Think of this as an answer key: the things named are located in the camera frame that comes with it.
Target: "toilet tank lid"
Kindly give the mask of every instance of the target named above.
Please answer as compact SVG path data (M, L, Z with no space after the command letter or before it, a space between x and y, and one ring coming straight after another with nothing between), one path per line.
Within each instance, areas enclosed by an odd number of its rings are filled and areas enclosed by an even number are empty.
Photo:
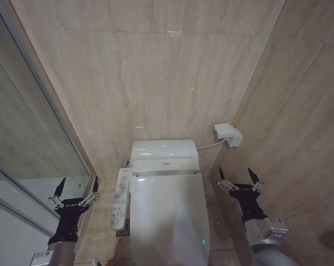
M133 143L130 163L137 160L193 158L199 160L193 140L138 140Z

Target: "glass shower door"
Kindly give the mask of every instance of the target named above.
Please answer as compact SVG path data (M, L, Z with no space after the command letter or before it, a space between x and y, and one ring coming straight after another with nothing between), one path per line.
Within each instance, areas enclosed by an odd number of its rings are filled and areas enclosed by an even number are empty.
M0 198L55 232L49 197L64 177L61 199L81 197L89 176L0 16Z

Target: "beige wall tile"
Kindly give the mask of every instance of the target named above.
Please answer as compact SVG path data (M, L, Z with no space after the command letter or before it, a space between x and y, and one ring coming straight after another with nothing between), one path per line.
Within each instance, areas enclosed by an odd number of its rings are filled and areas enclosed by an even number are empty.
M218 141L212 126L231 121L264 42L247 35L28 35L105 181L116 180L133 140ZM217 147L200 152L204 175L216 154Z
M94 204L94 212L112 211L115 203L116 182L102 182L99 186L99 200Z
M82 245L76 254L76 263L120 259L122 238L110 230L111 212L93 212Z
M187 0L168 1L167 32L181 33Z
M202 181L204 184L206 204L217 203L217 198L215 192L213 191L210 178L208 176L203 176Z
M294 259L301 265L334 265L334 252L318 241L323 234L334 230L334 190L287 216L285 220L291 233L284 239L284 245Z
M212 143L212 125L234 116L281 6L281 0L12 2L106 181L116 180L130 154L116 151L116 143ZM166 34L179 29L196 34ZM123 137L111 143L117 136ZM217 151L200 152L204 175Z
M222 147L210 172L223 213L232 213L227 222L243 265L251 256L240 208L215 185L218 166L231 182L250 183L247 167L259 174L265 182L260 206L290 226L287 254L300 265L334 265L334 252L318 241L334 230L334 2L328 3L281 12L287 35L277 35L282 28L271 34L235 116L243 142L236 149ZM293 35L286 24L292 19L299 23ZM318 51L309 53L311 45Z
M282 0L189 0L183 31L187 33L249 34L265 37Z

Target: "bidet toilet seat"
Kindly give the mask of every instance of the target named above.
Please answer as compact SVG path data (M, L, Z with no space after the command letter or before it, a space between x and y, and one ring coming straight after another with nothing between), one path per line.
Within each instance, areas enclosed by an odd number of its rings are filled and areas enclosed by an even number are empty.
M133 176L130 235L137 266L206 266L209 223L201 174Z

